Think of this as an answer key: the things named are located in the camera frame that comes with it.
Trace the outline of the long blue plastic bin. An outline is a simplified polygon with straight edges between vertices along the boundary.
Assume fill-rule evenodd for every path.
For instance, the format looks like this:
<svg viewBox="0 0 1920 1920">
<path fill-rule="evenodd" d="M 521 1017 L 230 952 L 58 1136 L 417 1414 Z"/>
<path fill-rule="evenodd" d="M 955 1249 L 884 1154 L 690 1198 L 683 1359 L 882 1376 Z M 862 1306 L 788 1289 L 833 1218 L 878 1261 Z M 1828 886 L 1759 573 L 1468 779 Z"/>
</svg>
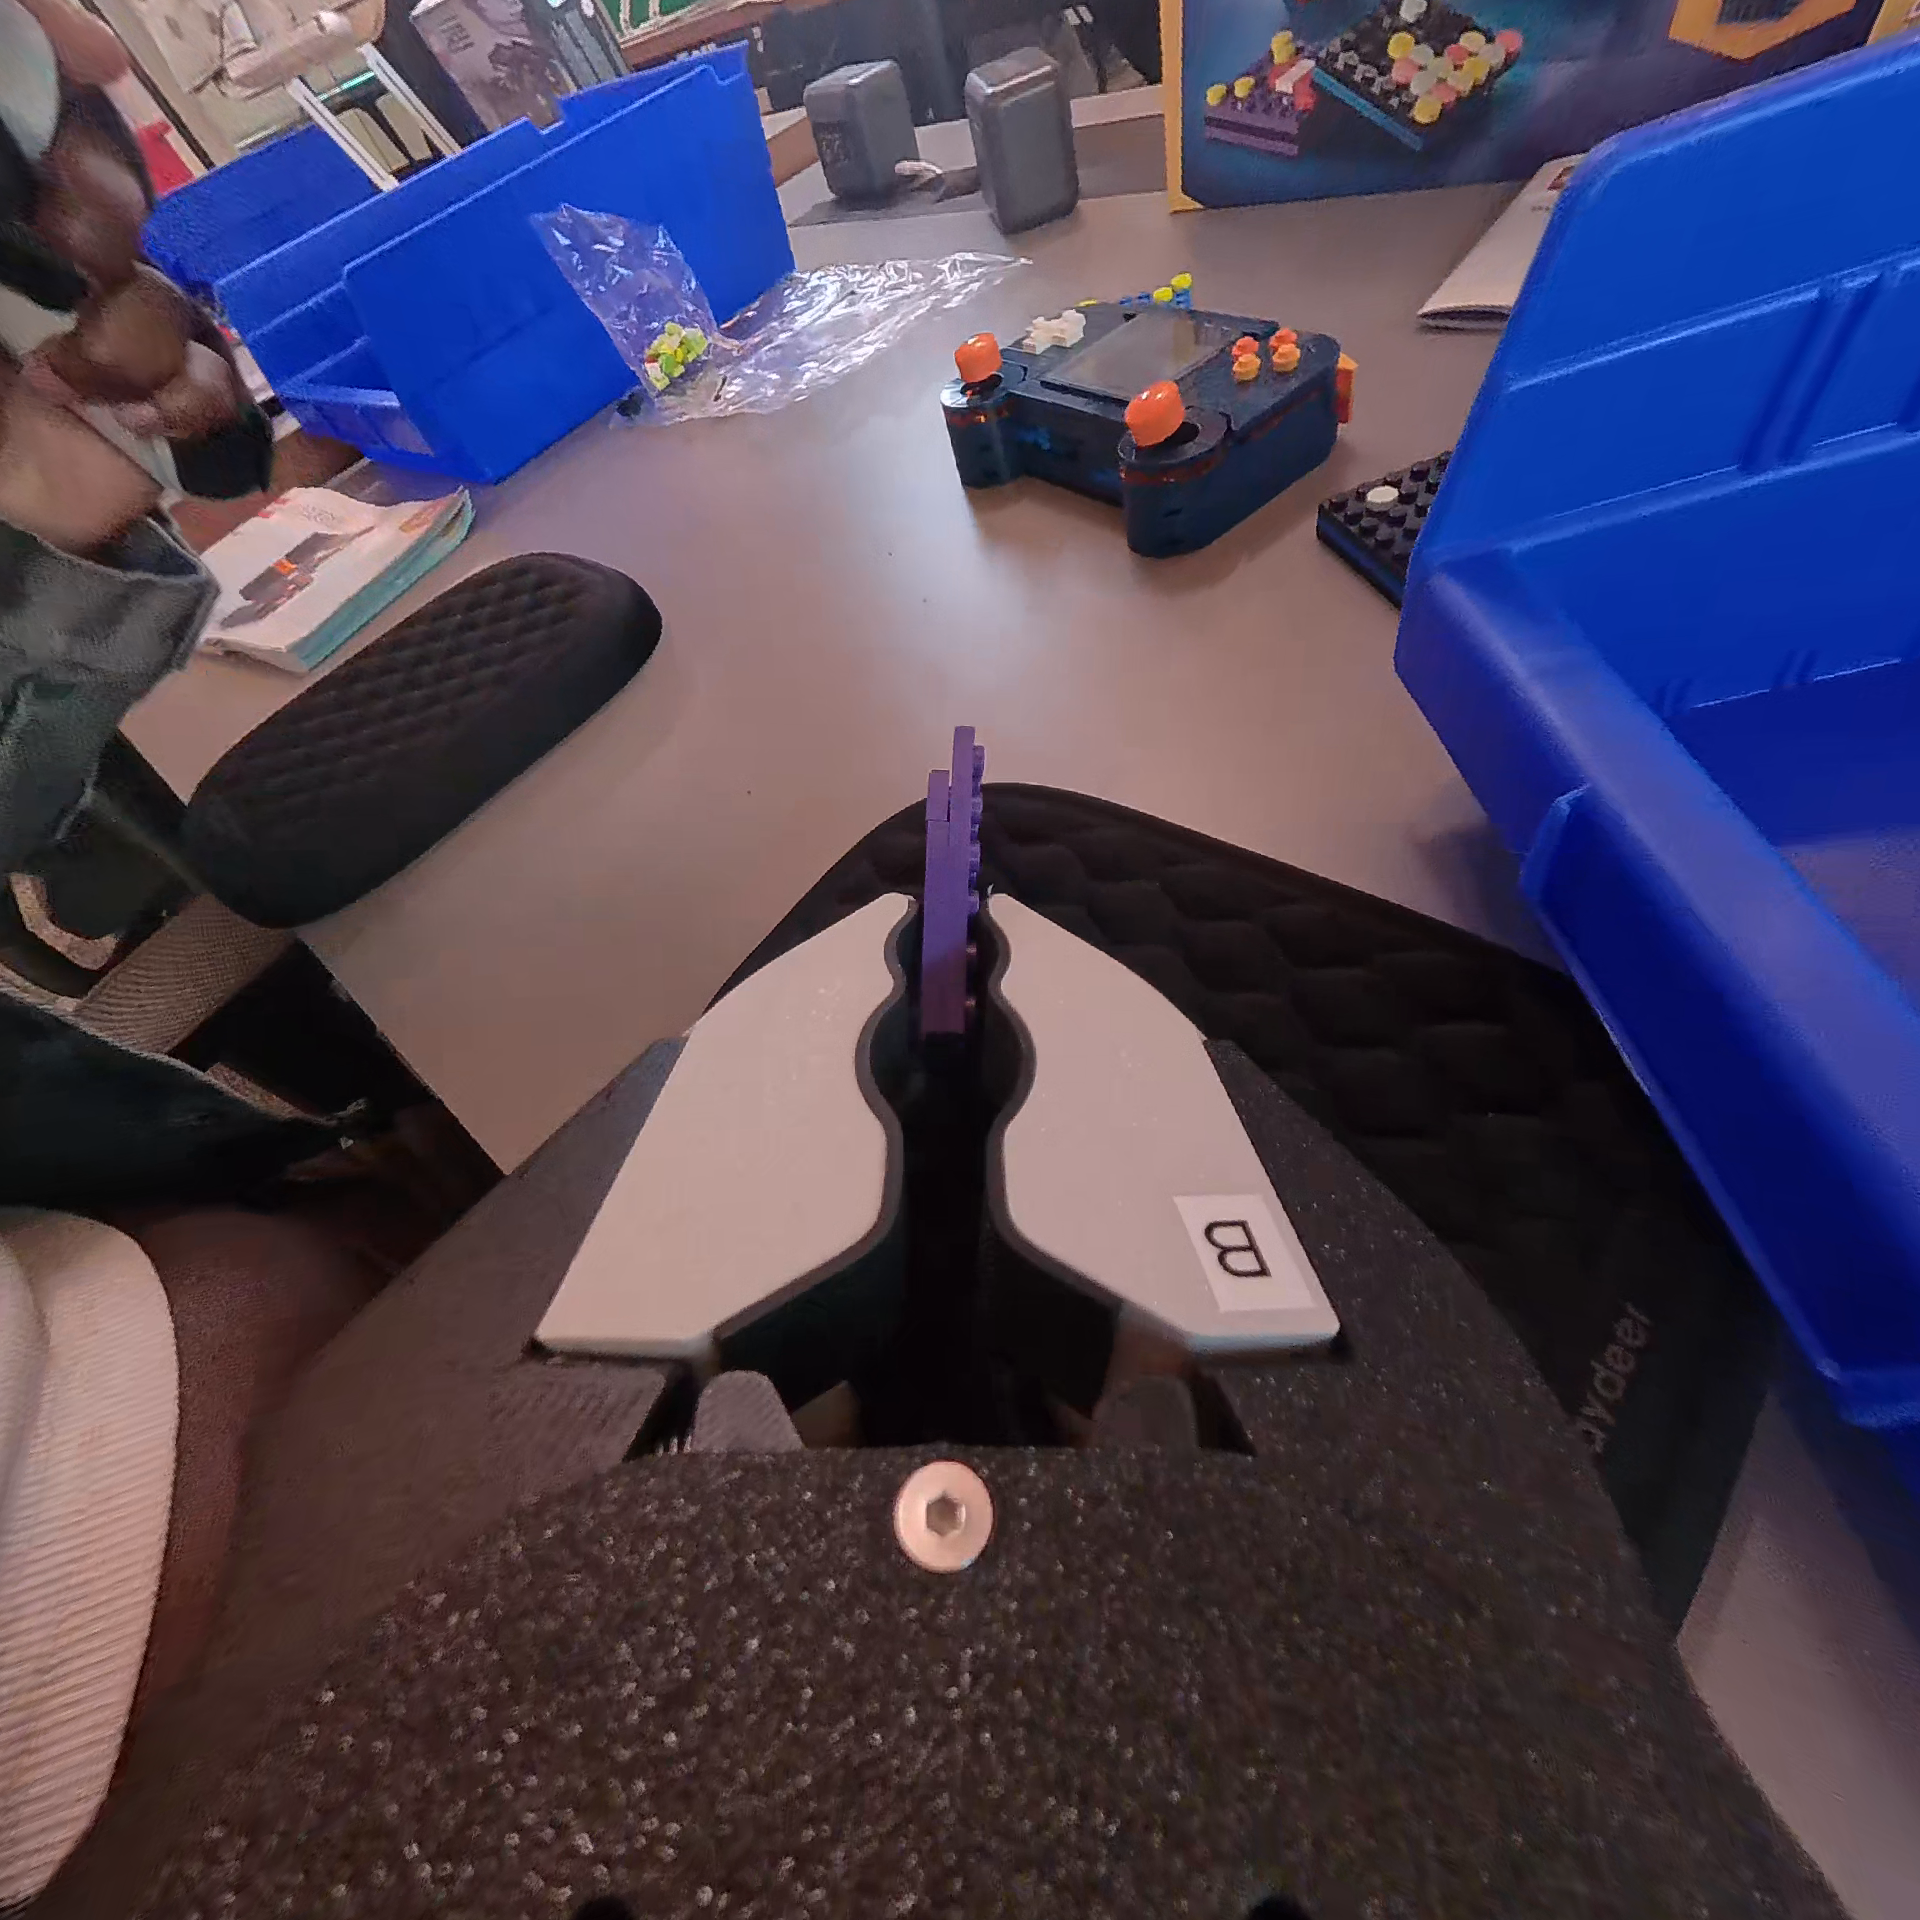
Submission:
<svg viewBox="0 0 1920 1920">
<path fill-rule="evenodd" d="M 305 127 L 161 198 L 143 232 L 151 265 L 210 302 L 231 272 L 371 201 L 374 182 Z"/>
<path fill-rule="evenodd" d="M 289 414 L 374 461 L 508 479 L 634 390 L 547 251 L 560 208 L 660 226 L 715 320 L 793 265 L 747 48 L 577 93 L 215 283 Z"/>
</svg>

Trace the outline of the black plate with coloured studs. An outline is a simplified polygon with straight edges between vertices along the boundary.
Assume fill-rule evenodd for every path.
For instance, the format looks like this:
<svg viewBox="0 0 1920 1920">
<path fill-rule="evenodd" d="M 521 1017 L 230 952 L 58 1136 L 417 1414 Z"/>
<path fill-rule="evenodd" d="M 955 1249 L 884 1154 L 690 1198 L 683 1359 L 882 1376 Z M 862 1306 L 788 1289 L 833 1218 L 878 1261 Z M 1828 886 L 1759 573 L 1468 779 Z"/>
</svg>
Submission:
<svg viewBox="0 0 1920 1920">
<path fill-rule="evenodd" d="M 1411 558 L 1451 461 L 1451 448 L 1441 450 L 1316 507 L 1320 544 L 1395 611 L 1404 607 Z"/>
</svg>

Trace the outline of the blue brick game console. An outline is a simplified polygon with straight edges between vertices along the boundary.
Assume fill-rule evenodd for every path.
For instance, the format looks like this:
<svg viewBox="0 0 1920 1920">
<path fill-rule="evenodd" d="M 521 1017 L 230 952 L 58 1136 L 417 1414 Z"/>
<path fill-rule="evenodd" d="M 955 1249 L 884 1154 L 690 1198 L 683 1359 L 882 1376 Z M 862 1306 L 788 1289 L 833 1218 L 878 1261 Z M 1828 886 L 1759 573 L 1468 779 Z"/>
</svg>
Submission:
<svg viewBox="0 0 1920 1920">
<path fill-rule="evenodd" d="M 1316 473 L 1354 418 L 1330 334 L 1201 307 L 1188 275 L 953 352 L 943 407 L 968 490 L 1043 483 L 1114 505 L 1146 560 L 1191 555 Z"/>
</svg>

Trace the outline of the black mouse wrist rest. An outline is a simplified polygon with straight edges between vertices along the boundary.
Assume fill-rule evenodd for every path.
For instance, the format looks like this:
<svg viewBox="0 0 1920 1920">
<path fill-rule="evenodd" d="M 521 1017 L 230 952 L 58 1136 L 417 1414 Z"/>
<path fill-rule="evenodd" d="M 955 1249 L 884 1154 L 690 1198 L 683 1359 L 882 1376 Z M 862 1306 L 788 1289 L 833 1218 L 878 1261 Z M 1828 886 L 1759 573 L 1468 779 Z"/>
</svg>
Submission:
<svg viewBox="0 0 1920 1920">
<path fill-rule="evenodd" d="M 983 838 L 988 888 L 1236 1047 L 1448 1249 L 1574 1422 L 1680 1627 L 1777 1339 L 1761 1281 L 1574 982 L 1064 789 L 992 785 Z"/>
</svg>

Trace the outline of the clear bag with green pieces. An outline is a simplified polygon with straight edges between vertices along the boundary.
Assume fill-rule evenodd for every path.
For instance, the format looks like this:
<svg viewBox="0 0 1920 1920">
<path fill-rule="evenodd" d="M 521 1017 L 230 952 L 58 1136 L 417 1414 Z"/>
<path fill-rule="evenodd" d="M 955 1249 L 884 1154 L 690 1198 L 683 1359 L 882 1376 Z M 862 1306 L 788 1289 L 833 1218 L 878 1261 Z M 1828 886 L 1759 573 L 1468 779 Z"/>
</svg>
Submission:
<svg viewBox="0 0 1920 1920">
<path fill-rule="evenodd" d="M 723 329 L 674 239 L 659 224 L 560 207 L 536 235 L 634 376 L 619 407 L 655 414 L 723 357 Z"/>
</svg>

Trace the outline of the flat clear plastic bag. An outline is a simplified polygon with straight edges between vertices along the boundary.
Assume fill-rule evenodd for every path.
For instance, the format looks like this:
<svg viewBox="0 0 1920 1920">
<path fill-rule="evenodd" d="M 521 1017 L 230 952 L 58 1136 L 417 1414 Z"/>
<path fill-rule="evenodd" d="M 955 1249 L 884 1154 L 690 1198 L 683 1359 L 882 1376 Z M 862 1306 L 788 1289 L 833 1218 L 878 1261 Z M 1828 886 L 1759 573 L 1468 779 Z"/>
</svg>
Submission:
<svg viewBox="0 0 1920 1920">
<path fill-rule="evenodd" d="M 1020 254 L 955 251 L 799 270 L 727 323 L 655 301 L 616 341 L 656 351 L 668 368 L 638 374 L 614 416 L 668 429 L 788 413 L 878 362 L 922 323 L 971 309 L 1027 265 Z"/>
</svg>

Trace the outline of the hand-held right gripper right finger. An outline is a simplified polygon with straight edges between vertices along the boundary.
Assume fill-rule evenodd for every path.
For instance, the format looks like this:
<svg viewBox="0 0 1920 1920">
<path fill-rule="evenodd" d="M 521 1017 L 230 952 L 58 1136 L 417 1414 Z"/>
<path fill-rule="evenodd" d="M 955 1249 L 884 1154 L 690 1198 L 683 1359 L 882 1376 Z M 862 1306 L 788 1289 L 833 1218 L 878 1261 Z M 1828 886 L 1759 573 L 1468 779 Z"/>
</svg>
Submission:
<svg viewBox="0 0 1920 1920">
<path fill-rule="evenodd" d="M 1198 1361 L 1329 1350 L 1338 1312 L 1196 1023 L 1009 895 L 983 919 L 1018 1054 L 991 1147 L 1010 1249 Z"/>
</svg>

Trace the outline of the white instruction booklet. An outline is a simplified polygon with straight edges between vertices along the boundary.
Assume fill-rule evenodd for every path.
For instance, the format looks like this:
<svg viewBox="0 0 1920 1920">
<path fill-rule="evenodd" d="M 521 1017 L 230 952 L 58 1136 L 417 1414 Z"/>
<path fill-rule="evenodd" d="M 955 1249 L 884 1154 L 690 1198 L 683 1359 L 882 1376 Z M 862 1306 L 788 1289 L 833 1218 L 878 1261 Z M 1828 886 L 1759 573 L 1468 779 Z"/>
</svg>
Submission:
<svg viewBox="0 0 1920 1920">
<path fill-rule="evenodd" d="M 1546 239 L 1547 223 L 1586 154 L 1543 165 L 1489 232 L 1426 297 L 1418 327 L 1426 333 L 1502 333 Z"/>
</svg>

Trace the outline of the teal-edged instruction booklet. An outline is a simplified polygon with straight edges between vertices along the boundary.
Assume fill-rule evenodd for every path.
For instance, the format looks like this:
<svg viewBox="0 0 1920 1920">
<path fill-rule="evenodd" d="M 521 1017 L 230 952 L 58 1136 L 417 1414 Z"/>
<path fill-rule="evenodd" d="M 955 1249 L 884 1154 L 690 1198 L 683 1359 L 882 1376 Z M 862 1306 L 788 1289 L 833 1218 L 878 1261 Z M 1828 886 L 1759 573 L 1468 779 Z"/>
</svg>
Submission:
<svg viewBox="0 0 1920 1920">
<path fill-rule="evenodd" d="M 220 598 L 200 651 L 314 674 L 471 527 L 467 488 L 379 505 L 320 488 L 287 493 L 204 554 Z"/>
</svg>

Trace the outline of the large purple brick plate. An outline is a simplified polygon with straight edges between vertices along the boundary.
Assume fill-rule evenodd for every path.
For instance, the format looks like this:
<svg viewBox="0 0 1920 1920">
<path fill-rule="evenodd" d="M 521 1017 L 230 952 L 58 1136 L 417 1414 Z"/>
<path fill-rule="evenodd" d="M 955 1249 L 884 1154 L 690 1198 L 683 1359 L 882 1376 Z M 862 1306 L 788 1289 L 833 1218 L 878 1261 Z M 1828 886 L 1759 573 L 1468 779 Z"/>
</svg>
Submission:
<svg viewBox="0 0 1920 1920">
<path fill-rule="evenodd" d="M 923 1043 L 969 1032 L 978 912 L 985 750 L 971 728 L 951 737 L 951 767 L 928 775 L 923 814 L 919 1032 Z"/>
</svg>

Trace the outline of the person's printed white shirt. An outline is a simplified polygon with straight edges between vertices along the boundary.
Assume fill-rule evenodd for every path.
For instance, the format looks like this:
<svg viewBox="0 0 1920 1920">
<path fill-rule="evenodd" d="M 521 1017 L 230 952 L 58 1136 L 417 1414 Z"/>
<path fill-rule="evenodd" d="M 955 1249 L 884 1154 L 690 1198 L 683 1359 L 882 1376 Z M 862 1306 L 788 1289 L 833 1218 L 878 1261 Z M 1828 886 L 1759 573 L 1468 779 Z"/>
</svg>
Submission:
<svg viewBox="0 0 1920 1920">
<path fill-rule="evenodd" d="M 178 1447 L 176 1327 L 104 1224 L 2 1214 L 2 1910 L 102 1814 L 153 1635 Z"/>
</svg>

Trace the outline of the long black wrist rest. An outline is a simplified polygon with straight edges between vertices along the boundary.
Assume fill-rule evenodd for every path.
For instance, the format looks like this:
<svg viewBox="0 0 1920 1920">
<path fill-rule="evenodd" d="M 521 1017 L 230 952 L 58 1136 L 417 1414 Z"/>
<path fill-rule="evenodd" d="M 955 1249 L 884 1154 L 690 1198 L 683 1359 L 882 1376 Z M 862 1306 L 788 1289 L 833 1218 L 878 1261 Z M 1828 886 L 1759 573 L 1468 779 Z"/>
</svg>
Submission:
<svg viewBox="0 0 1920 1920">
<path fill-rule="evenodd" d="M 220 757 L 183 810 L 183 863 L 260 928 L 345 912 L 590 723 L 663 632 L 616 567 L 483 567 Z"/>
</svg>

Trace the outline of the dark grey cube charger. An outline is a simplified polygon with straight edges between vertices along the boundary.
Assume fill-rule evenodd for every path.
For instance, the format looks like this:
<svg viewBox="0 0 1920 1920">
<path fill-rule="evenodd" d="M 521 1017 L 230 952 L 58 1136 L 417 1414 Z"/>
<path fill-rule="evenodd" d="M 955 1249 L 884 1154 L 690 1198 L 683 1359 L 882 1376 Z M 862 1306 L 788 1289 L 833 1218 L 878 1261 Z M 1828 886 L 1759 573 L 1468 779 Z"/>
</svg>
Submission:
<svg viewBox="0 0 1920 1920">
<path fill-rule="evenodd" d="M 1082 200 L 1064 70 L 1039 46 L 974 66 L 964 80 L 977 186 L 998 229 L 1028 233 Z"/>
<path fill-rule="evenodd" d="M 905 190 L 922 145 L 897 59 L 842 65 L 803 90 L 803 107 L 827 193 L 871 208 Z"/>
</svg>

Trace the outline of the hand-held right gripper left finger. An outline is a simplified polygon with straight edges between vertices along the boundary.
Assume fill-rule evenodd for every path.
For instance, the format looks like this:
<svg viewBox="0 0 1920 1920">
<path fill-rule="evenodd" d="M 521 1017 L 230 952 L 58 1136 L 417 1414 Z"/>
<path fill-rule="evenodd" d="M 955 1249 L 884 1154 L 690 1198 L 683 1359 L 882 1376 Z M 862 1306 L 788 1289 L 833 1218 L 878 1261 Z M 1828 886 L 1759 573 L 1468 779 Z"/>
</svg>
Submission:
<svg viewBox="0 0 1920 1920">
<path fill-rule="evenodd" d="M 732 987 L 680 1056 L 536 1343 L 570 1359 L 729 1366 L 777 1310 L 880 1246 L 899 1120 L 874 1040 L 918 906 L 882 895 Z"/>
</svg>

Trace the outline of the person's brown trousers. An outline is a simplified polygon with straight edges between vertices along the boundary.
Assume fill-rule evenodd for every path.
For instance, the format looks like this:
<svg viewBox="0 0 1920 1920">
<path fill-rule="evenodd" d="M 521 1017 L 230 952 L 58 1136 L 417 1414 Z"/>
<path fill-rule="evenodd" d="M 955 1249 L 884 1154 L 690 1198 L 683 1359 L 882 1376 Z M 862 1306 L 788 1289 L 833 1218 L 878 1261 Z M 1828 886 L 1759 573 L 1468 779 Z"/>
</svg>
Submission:
<svg viewBox="0 0 1920 1920">
<path fill-rule="evenodd" d="M 132 1718 L 204 1666 L 250 1453 L 298 1374 L 500 1179 L 438 1112 L 335 1146 L 240 1198 L 108 1214 L 153 1264 L 174 1319 L 176 1480 Z"/>
</svg>

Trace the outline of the blue and yellow toy box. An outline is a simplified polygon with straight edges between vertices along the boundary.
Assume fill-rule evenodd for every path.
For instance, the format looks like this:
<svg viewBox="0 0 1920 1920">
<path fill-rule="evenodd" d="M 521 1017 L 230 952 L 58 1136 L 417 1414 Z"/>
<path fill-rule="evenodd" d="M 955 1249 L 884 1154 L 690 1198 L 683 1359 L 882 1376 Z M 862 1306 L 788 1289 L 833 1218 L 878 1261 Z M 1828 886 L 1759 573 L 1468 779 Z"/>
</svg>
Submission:
<svg viewBox="0 0 1920 1920">
<path fill-rule="evenodd" d="M 1547 160 L 1916 35 L 1911 2 L 1164 2 L 1169 198 L 1523 184 Z"/>
</svg>

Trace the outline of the person's left hand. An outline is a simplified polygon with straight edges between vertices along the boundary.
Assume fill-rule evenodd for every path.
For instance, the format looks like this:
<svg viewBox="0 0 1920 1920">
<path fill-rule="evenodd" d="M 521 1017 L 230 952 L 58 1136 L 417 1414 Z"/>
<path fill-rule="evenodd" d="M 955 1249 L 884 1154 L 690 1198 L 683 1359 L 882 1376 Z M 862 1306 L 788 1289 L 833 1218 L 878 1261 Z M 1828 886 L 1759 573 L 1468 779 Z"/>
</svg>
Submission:
<svg viewBox="0 0 1920 1920">
<path fill-rule="evenodd" d="M 251 416 L 251 395 L 194 307 L 139 261 L 146 198 L 102 130 L 75 125 L 42 165 L 32 229 L 88 282 L 79 325 L 28 362 L 6 359 L 2 520 L 96 555 L 156 515 L 163 488 L 89 418 L 135 441 L 200 443 Z"/>
</svg>

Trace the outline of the grey printed toy box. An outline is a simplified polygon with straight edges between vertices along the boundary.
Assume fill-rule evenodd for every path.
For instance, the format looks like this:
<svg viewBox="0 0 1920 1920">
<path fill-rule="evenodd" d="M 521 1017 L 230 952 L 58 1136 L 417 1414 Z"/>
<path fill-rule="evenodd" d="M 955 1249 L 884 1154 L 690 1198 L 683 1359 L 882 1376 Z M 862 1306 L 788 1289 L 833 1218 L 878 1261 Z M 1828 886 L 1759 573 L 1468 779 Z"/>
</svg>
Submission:
<svg viewBox="0 0 1920 1920">
<path fill-rule="evenodd" d="M 519 5 L 418 2 L 409 21 L 488 130 L 505 129 L 526 114 L 524 59 L 534 45 L 526 40 Z"/>
</svg>

